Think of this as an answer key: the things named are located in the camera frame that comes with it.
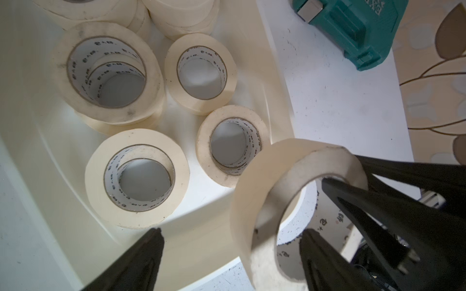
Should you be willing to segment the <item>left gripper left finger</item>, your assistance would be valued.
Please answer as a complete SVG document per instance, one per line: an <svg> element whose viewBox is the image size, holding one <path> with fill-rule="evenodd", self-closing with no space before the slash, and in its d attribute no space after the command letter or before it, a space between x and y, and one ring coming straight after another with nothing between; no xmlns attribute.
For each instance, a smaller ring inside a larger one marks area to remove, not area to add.
<svg viewBox="0 0 466 291"><path fill-rule="evenodd" d="M148 230L85 291L152 291L160 268L165 239L161 229Z"/></svg>

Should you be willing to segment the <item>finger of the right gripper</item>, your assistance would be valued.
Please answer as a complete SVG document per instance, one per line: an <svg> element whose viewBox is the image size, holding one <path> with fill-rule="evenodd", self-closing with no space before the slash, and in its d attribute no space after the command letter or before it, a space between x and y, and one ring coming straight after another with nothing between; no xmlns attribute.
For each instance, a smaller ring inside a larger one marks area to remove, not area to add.
<svg viewBox="0 0 466 291"><path fill-rule="evenodd" d="M372 174L434 191L448 202L466 202L465 166L389 161L359 155L357 158Z"/></svg>
<svg viewBox="0 0 466 291"><path fill-rule="evenodd" d="M400 290L465 290L463 218L333 178L322 180L322 190L357 227Z"/></svg>

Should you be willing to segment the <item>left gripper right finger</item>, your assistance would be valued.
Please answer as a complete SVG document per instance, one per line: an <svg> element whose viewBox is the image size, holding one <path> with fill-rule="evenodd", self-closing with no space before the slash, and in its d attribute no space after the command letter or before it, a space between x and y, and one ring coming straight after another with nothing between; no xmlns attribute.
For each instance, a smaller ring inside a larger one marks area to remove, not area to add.
<svg viewBox="0 0 466 291"><path fill-rule="evenodd" d="M314 229L303 231L299 252L311 291L376 290Z"/></svg>

